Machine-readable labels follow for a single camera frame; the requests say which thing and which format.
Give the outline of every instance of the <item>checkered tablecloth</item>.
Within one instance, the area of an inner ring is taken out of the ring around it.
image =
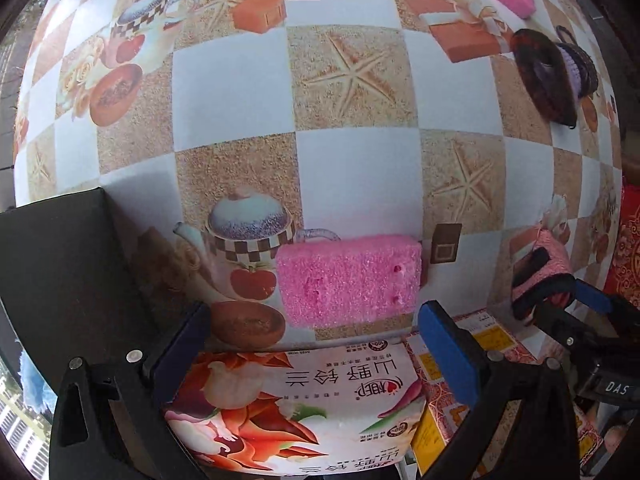
[[[510,240],[558,195],[576,276],[604,284],[618,230],[620,135],[600,49],[575,0],[535,0],[526,21],[484,1],[499,30],[535,28],[557,41],[562,25],[574,34],[600,77],[595,131],[581,110],[575,130],[545,123],[509,52],[451,62],[410,0],[170,3],[164,22],[128,46],[139,49],[130,61],[143,72],[137,97],[97,126],[92,89],[112,70],[104,63],[113,25],[136,1],[49,0],[18,104],[18,206],[102,186],[132,261],[150,232],[188,253],[176,223],[203,228],[238,186],[274,197],[297,230],[407,234],[425,254],[437,225],[459,223],[455,261],[430,266],[420,299],[460,315],[508,301]],[[147,277],[157,304],[190,294],[175,276],[161,290],[171,272]],[[158,307],[161,322],[169,310]],[[410,316],[298,336],[409,325]]]

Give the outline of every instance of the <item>blue gripper pad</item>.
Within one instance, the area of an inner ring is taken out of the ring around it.
[[[575,280],[575,299],[598,314],[609,314],[613,310],[609,297],[583,280]]]
[[[418,329],[456,400],[472,408],[488,373],[482,347],[468,331],[456,326],[437,301],[421,306]]]

